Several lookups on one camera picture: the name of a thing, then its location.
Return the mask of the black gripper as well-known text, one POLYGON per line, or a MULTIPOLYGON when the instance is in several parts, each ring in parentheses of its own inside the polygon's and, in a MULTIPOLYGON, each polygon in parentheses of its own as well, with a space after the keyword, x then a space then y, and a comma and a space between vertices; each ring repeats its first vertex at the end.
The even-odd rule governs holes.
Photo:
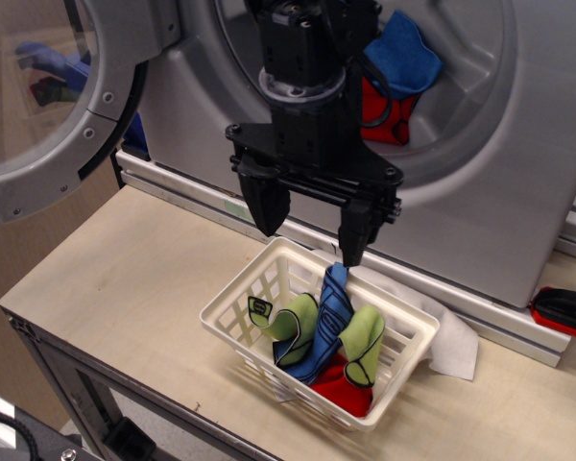
POLYGON ((271 106, 272 120, 232 124, 230 161, 257 228, 272 236, 297 192, 340 206, 343 265, 361 264, 383 223, 401 211, 400 169, 363 141, 357 111, 345 96, 312 106, 271 106))

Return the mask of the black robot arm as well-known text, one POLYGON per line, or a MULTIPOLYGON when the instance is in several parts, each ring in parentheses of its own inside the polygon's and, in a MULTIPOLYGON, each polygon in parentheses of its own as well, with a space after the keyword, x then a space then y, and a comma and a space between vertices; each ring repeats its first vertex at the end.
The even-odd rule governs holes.
POLYGON ((258 84, 268 124, 233 124, 233 171, 256 226, 274 234, 299 193, 337 206, 343 262, 360 264, 400 212, 402 172, 361 132, 366 47, 380 32, 375 1, 251 1, 263 55, 258 84))

